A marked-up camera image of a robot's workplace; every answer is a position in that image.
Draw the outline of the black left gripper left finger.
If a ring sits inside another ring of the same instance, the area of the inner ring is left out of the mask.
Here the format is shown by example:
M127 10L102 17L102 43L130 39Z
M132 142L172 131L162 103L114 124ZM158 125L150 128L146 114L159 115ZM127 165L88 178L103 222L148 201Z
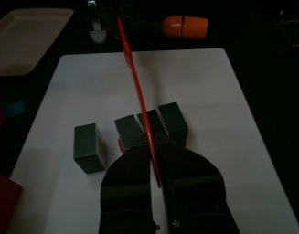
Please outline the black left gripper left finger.
M99 234L156 234L147 146L127 150L107 170L100 186Z

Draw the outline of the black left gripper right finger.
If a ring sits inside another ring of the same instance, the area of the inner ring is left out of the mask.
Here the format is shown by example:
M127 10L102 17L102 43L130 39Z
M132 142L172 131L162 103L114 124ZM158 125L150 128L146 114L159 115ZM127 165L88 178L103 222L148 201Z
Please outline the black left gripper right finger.
M156 151L170 233L239 234L219 169L162 134Z

